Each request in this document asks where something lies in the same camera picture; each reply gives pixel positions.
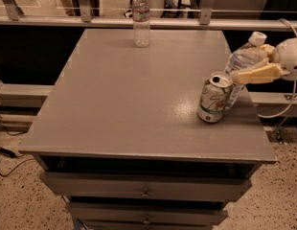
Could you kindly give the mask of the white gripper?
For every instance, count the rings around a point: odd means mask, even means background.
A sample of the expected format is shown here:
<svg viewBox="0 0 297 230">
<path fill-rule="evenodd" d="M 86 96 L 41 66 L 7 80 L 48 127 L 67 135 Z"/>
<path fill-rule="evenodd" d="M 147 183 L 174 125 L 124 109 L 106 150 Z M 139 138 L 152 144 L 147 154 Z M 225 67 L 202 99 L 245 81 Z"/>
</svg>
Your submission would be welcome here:
<svg viewBox="0 0 297 230">
<path fill-rule="evenodd" d="M 245 68 L 231 72 L 233 82 L 240 84 L 270 83 L 280 78 L 297 81 L 297 37 L 287 39 L 276 46 L 264 44 L 251 48 L 253 63 L 272 61 L 260 68 Z"/>
</svg>

